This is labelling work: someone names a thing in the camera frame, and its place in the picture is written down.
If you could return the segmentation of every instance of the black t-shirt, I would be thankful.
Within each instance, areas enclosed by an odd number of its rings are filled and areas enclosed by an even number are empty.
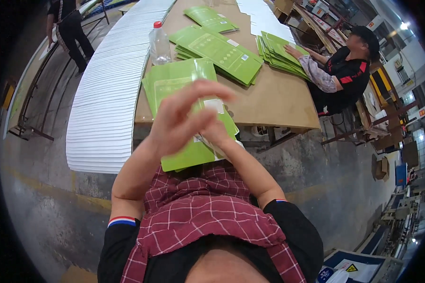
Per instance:
[[[271,213],[286,236],[306,281],[314,282],[323,265],[323,241],[316,228],[294,204],[276,200],[263,210]],[[105,231],[104,247],[98,266],[98,283],[114,283],[121,275],[139,233],[136,226],[115,224]],[[230,236],[206,235],[173,252],[148,260],[144,283],[185,282],[187,274],[198,258],[212,247],[226,243],[248,258],[269,282],[283,282],[265,248]]]
[[[76,0],[63,0],[62,19],[68,16],[76,9]],[[58,22],[58,13],[60,12],[60,0],[52,2],[47,14],[53,14],[53,22]]]
[[[314,83],[307,82],[318,113],[323,112],[325,106],[327,106],[330,115],[340,113],[345,108],[355,104],[365,91],[370,80],[370,63],[362,59],[346,61],[346,56],[349,53],[350,50],[347,47],[338,49],[323,68],[327,74],[337,77],[343,90],[326,93]]]

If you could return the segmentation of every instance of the plastic water bottle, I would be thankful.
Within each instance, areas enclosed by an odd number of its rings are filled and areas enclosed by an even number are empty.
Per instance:
[[[161,22],[155,22],[154,29],[149,33],[149,54],[154,65],[164,65],[171,61],[170,41]]]

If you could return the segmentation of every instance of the striped sleeve trim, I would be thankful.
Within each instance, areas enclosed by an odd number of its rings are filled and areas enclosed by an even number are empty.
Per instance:
[[[110,219],[109,225],[107,226],[107,228],[109,228],[110,226],[114,224],[128,224],[128,225],[136,226],[135,218],[128,217],[128,216],[118,216],[118,217],[114,217]]]

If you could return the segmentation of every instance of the green cardboard sheet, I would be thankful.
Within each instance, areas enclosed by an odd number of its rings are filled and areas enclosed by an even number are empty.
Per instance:
[[[255,82],[263,60],[227,37],[205,27],[193,25],[170,35],[170,41],[177,44],[175,50],[180,59],[208,58],[228,77],[249,86]]]
[[[308,52],[305,49],[275,35],[263,31],[261,34],[262,36],[257,37],[258,52],[260,56],[269,63],[269,65],[300,76],[305,80],[310,80],[299,61],[292,55],[285,52],[284,45],[291,45],[302,54],[308,55]]]
[[[216,33],[226,33],[239,29],[226,16],[207,6],[196,6],[185,9],[183,12],[200,26],[207,27]]]
[[[160,66],[152,66],[150,72],[142,79],[142,83],[153,116],[157,116],[162,99],[172,95],[183,86],[198,78],[217,81],[214,65],[206,58],[189,59]],[[221,100],[214,97],[199,100],[193,106],[192,111],[195,112],[204,107],[214,107],[217,109],[217,118],[225,124],[228,134],[236,140],[235,135],[239,130],[231,116],[225,110]],[[161,163],[164,172],[172,170],[180,171],[186,167],[213,162],[222,158],[222,156],[214,152],[202,141],[193,138],[181,152],[162,158]]]

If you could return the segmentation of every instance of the window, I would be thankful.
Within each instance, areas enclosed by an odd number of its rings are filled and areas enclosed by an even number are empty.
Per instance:
[[[423,128],[412,132],[413,139],[417,142],[417,150],[419,151],[420,169],[425,168],[425,131]]]

